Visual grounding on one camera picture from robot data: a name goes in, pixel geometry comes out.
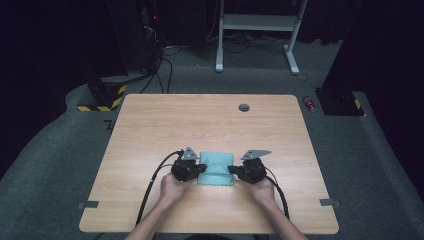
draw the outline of small round hole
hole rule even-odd
[[[242,104],[239,105],[239,110],[242,111],[242,112],[247,112],[247,111],[250,110],[250,107],[249,107],[249,105],[242,103]]]

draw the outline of gray floor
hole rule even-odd
[[[242,46],[226,44],[233,51]],[[325,116],[314,88],[322,86],[340,44],[319,41],[295,45],[302,72],[291,75],[281,45],[251,46],[242,53],[224,52],[224,72],[214,71],[215,52],[183,48],[166,57],[173,64],[171,93],[292,94],[299,99],[305,122],[340,231],[308,235],[310,239],[424,239],[424,204],[396,160],[366,95],[355,92],[366,116]],[[165,54],[177,48],[167,49]],[[166,84],[169,65],[160,76]],[[147,81],[128,85],[137,93]],[[110,137],[105,120],[115,112],[79,112],[76,103],[85,86],[66,97],[68,110],[46,126],[22,150],[0,182],[0,239],[94,239],[79,230],[82,210]],[[145,93],[160,93],[155,78]],[[317,105],[310,113],[301,99]],[[100,239],[123,239],[108,233]]]

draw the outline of blue towel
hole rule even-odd
[[[197,183],[213,186],[232,186],[234,177],[228,171],[233,165],[234,155],[221,152],[200,152],[200,163],[206,164],[206,171],[199,174]]]

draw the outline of wire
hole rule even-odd
[[[162,169],[163,164],[173,155],[175,154],[181,154],[181,151],[175,151],[171,154],[169,154],[168,156],[165,157],[165,159],[163,159],[163,161],[159,164],[158,168],[156,169],[156,171],[153,173],[152,178],[150,179],[150,183],[149,186],[146,189],[146,193],[144,194],[144,198],[143,198],[143,202],[141,203],[141,207],[140,207],[140,211],[138,212],[138,217],[137,217],[137,221],[136,221],[136,225],[141,221],[141,217],[143,216],[143,211],[144,208],[146,207],[146,203],[147,203],[147,199],[149,198],[149,194],[150,194],[150,190],[152,190],[153,187],[153,183],[156,180],[156,177],[158,175],[158,172]]]
[[[97,235],[94,240],[100,239],[103,235],[105,235],[104,233],[99,233],[99,235]]]
[[[240,3],[240,0],[237,0],[237,5],[234,8],[234,13],[237,13],[238,12],[238,5],[239,5],[239,3]]]
[[[169,72],[169,77],[168,77],[168,87],[166,89],[166,93],[169,93],[169,87],[171,86],[171,78],[172,78],[172,73],[174,72],[174,68],[172,66],[171,61],[169,61],[166,58],[161,58],[162,60],[164,60],[165,62],[169,63],[169,66],[171,67],[171,71]]]
[[[217,12],[218,12],[218,0],[215,1],[215,15],[213,17],[213,24],[212,24],[211,31],[209,32],[208,36],[206,37],[206,41],[208,41],[208,38],[212,35],[213,29],[215,28]]]
[[[277,178],[275,177],[274,173],[267,167],[265,167],[265,169],[268,170],[268,172],[271,173],[271,175],[274,177],[275,183],[278,185]]]
[[[242,52],[246,51],[249,48],[249,46],[250,46],[250,41],[249,41],[249,39],[247,39],[247,37],[245,35],[243,35],[243,37],[244,37],[243,38],[244,39],[243,42],[237,42],[237,41],[234,41],[234,40],[232,41],[232,43],[235,43],[235,44],[245,44],[245,43],[247,43],[246,46],[242,50],[240,50],[240,51],[232,51],[232,50],[229,50],[229,49],[227,49],[225,47],[222,47],[222,48],[225,51],[230,52],[230,53],[242,53]]]
[[[149,86],[150,82],[152,81],[152,79],[155,77],[156,72],[157,72],[157,67],[156,65],[154,66],[154,73],[152,74],[152,76],[150,77],[149,81],[147,82],[146,86],[144,86],[144,88],[140,91],[140,93],[143,93],[144,90],[146,90],[146,88]]]
[[[204,67],[204,66],[200,66],[199,64],[196,65],[196,67],[198,68],[210,68],[213,64],[213,57],[210,51],[206,51],[209,54],[209,58],[210,58],[210,62],[209,62],[209,66]]]
[[[271,173],[271,175],[274,177],[275,181],[272,178],[265,176],[269,181],[271,181],[272,184],[274,184],[275,188],[277,188],[277,191],[280,194],[281,201],[283,202],[284,215],[286,215],[286,217],[290,220],[289,207],[287,204],[286,197],[284,196],[283,190],[281,190],[280,185],[278,185],[277,178],[275,177],[274,173],[272,173],[272,171],[269,170],[269,168],[267,167],[265,167],[265,169],[268,170]]]
[[[162,78],[160,78],[160,76],[159,76],[159,73],[158,73],[158,72],[156,72],[156,76],[158,76],[159,85],[160,85],[160,89],[162,90],[162,93],[165,93],[165,92],[163,91]]]
[[[218,38],[219,38],[218,36],[213,37],[213,38],[211,38],[211,39],[209,39],[209,40],[206,40],[206,43],[213,42],[213,41],[217,40]]]

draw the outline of white metal frame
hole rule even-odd
[[[221,8],[219,14],[219,37],[218,49],[216,54],[217,72],[224,71],[224,51],[223,36],[224,29],[234,30],[263,30],[263,31],[280,31],[292,32],[289,45],[284,45],[284,52],[290,65],[292,74],[298,75],[299,68],[293,55],[293,47],[302,23],[303,14],[306,9],[308,0],[302,0],[300,10],[295,16],[275,16],[275,15],[245,15],[245,14],[224,14],[224,0],[221,0]]]

